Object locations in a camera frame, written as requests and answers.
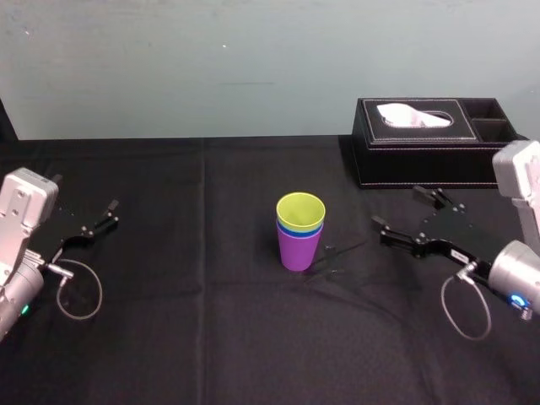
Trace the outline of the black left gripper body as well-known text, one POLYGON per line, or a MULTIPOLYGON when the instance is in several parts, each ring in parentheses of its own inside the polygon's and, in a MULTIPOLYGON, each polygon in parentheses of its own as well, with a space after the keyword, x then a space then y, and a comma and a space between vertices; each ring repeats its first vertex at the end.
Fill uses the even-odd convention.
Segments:
POLYGON ((69 249, 92 245, 90 211, 59 200, 50 218, 40 227, 40 254, 45 262, 55 262, 69 249))

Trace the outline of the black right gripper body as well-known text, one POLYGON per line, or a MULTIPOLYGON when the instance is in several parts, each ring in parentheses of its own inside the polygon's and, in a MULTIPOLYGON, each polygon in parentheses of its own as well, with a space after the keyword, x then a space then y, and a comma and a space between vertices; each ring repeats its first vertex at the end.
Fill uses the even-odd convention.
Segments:
POLYGON ((434 209, 421 222, 419 232, 428 239, 428 256, 446 257, 463 267, 458 273, 461 279, 514 281, 523 274, 523 244, 475 226, 462 206, 451 203, 434 209))

